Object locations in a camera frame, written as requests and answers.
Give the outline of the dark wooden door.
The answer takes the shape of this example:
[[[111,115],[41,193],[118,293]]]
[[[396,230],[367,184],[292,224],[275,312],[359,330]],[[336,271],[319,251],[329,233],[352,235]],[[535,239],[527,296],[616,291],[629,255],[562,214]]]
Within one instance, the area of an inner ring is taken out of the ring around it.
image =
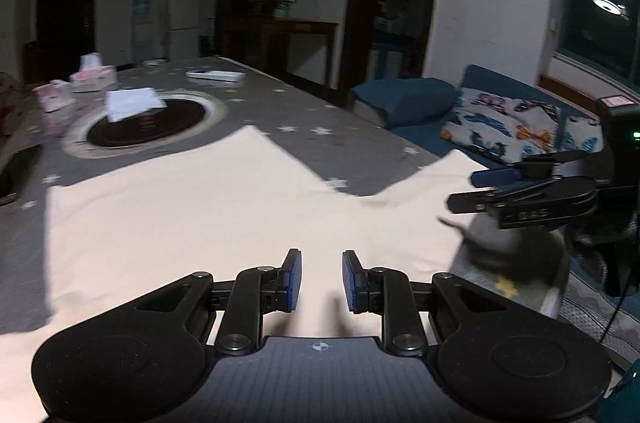
[[[96,50],[96,0],[36,0],[40,79],[68,81]]]

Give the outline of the white remote control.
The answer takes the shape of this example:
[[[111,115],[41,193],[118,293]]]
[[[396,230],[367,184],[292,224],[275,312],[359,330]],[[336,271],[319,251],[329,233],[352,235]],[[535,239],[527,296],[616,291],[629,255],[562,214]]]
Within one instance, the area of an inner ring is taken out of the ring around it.
[[[186,71],[186,77],[191,80],[216,82],[224,84],[238,84],[245,78],[245,73],[241,71],[227,70],[191,70]]]

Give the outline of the water dispenser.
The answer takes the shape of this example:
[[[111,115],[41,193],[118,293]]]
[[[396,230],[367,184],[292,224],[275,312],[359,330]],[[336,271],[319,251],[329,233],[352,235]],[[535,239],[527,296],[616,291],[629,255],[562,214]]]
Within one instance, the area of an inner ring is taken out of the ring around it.
[[[132,0],[131,53],[136,65],[153,55],[153,21],[151,0]]]

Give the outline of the white folded cloth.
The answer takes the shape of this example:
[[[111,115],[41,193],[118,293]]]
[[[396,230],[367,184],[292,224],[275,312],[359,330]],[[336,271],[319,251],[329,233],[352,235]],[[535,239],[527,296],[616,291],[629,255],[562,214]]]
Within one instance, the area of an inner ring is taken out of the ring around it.
[[[152,87],[109,91],[105,95],[107,121],[120,122],[154,109],[166,108],[164,99]]]

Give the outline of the butterfly print pillow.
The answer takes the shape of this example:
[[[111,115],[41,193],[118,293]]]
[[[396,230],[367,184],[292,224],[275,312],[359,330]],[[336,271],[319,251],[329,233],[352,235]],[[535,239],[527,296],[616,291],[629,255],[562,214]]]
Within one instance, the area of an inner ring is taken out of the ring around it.
[[[440,138],[509,164],[553,152],[560,121],[561,109],[549,102],[463,87]]]

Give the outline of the pink tissue box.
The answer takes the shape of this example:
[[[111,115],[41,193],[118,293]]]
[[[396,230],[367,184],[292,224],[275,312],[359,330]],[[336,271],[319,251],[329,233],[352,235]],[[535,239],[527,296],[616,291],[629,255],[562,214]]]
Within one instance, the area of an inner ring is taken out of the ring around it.
[[[74,93],[99,92],[116,83],[116,68],[104,65],[100,53],[82,55],[79,70],[70,76],[70,85]]]

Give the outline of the round induction cooktop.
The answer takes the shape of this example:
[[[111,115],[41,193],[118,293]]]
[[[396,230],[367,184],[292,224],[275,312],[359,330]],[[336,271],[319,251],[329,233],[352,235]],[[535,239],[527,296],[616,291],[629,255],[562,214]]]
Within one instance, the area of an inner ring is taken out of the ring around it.
[[[161,92],[160,98],[163,108],[118,122],[107,119],[104,106],[90,109],[70,124],[61,140],[62,150],[85,160],[138,154],[201,135],[229,112],[220,99],[202,92]]]

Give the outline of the brown wooden side table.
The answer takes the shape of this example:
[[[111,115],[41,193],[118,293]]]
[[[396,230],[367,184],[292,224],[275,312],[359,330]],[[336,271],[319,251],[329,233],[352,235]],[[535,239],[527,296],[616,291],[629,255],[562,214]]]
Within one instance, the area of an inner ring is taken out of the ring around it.
[[[259,65],[273,76],[293,74],[331,86],[337,24],[311,19],[271,19],[260,30]]]

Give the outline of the white refrigerator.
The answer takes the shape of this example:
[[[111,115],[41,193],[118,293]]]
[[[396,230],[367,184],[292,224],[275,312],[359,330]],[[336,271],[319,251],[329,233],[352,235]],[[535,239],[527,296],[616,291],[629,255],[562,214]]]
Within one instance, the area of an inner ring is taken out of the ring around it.
[[[200,0],[167,0],[168,57],[171,61],[198,57]]]

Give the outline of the blue sofa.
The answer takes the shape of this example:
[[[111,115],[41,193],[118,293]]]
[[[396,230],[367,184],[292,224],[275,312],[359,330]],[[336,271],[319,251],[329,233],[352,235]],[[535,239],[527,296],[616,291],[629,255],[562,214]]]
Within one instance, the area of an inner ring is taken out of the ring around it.
[[[626,297],[639,290],[639,107],[612,96],[593,117],[479,66],[460,86],[439,79],[361,84],[384,128],[436,156],[458,149],[480,163],[460,212],[480,219],[471,255],[495,270],[527,270],[553,232],[572,269],[561,315],[617,356],[639,356],[639,320]]]

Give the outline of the cream white garment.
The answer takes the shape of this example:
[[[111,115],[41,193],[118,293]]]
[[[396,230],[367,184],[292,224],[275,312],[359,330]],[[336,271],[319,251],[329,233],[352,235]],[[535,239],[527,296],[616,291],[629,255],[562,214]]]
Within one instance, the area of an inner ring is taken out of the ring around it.
[[[343,252],[414,280],[447,270],[470,217],[455,221],[445,202],[476,170],[451,151],[376,195],[355,197],[247,126],[202,148],[50,188],[40,226],[52,315],[40,329],[2,337],[2,420],[43,418],[30,363],[55,332],[197,270],[228,280],[277,265],[293,247],[303,254],[298,305],[290,316],[269,316],[266,330],[378,334],[378,318],[347,311]]]

